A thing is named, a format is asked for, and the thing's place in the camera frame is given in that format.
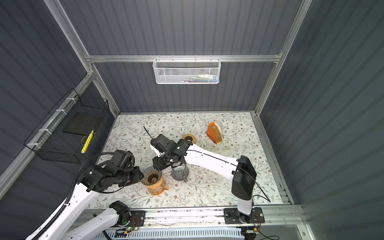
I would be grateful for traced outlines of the orange glass carafe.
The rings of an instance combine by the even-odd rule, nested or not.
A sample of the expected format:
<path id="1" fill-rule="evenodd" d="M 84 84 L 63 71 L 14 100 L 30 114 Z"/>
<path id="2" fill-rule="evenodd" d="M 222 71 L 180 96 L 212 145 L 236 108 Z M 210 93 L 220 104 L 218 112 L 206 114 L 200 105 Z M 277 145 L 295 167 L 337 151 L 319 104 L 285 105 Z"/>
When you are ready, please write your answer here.
<path id="1" fill-rule="evenodd" d="M 161 177 L 160 180 L 154 185 L 146 186 L 146 188 L 151 195 L 159 195 L 163 191 L 169 190 L 169 186 L 164 180 L 164 177 Z"/>

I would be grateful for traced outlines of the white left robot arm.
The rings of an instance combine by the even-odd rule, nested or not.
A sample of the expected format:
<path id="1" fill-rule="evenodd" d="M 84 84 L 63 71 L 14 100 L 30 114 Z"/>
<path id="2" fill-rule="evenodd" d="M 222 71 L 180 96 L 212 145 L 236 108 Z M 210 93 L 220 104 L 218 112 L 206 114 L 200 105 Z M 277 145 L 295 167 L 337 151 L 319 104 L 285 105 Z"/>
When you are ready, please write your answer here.
<path id="1" fill-rule="evenodd" d="M 100 194 L 109 194 L 109 187 L 118 185 L 122 189 L 140 182 L 144 177 L 130 151 L 116 150 L 109 155 L 111 159 L 99 165 L 91 164 L 91 161 L 103 156 L 103 153 L 82 163 L 64 201 L 27 237 L 29 240 L 89 240 L 114 225 L 126 227 L 134 223 L 130 208 L 116 201 L 98 217 L 72 232 L 68 231 L 88 204 Z"/>

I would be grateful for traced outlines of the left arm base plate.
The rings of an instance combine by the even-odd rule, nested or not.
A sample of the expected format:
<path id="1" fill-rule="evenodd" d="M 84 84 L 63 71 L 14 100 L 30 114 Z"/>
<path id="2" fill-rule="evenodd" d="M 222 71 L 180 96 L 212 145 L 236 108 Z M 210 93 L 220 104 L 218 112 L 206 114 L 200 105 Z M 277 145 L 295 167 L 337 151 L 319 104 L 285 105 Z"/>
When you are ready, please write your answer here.
<path id="1" fill-rule="evenodd" d="M 146 211 L 129 211 L 119 215 L 115 227 L 142 227 L 146 218 Z"/>

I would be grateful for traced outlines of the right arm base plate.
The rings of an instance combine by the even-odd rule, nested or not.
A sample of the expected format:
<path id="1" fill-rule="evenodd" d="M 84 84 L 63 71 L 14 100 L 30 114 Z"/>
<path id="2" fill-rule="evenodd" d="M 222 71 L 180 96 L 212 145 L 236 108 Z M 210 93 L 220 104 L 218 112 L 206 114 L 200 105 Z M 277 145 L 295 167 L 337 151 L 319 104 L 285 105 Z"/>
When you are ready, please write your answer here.
<path id="1" fill-rule="evenodd" d="M 257 207 L 252 208 L 249 215 L 239 212 L 237 208 L 225 208 L 224 217 L 227 225 L 265 223 L 263 210 Z"/>

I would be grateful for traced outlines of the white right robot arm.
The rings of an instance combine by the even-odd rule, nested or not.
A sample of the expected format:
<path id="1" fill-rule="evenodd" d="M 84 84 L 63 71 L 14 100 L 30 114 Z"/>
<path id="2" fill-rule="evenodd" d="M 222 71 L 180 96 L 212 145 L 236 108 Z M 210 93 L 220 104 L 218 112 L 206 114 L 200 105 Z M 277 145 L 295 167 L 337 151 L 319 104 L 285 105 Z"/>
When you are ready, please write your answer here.
<path id="1" fill-rule="evenodd" d="M 238 212 L 251 215 L 257 173 L 249 158 L 224 157 L 185 139 L 174 142 L 162 134 L 152 138 L 150 146 L 157 155 L 153 158 L 153 165 L 160 171 L 186 164 L 203 167 L 226 178 L 232 183 L 232 194 L 238 198 Z"/>

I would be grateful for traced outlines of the grey glass dripper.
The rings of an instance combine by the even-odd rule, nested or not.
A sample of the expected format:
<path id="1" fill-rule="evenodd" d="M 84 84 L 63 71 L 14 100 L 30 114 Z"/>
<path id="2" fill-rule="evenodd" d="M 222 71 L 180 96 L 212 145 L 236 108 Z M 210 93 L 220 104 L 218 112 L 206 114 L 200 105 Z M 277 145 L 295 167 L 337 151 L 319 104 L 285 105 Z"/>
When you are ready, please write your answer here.
<path id="1" fill-rule="evenodd" d="M 148 166 L 141 170 L 143 174 L 143 178 L 141 179 L 141 183 L 145 186 L 152 186 L 155 185 L 157 182 L 160 181 L 161 177 L 163 176 L 162 172 L 153 166 Z"/>

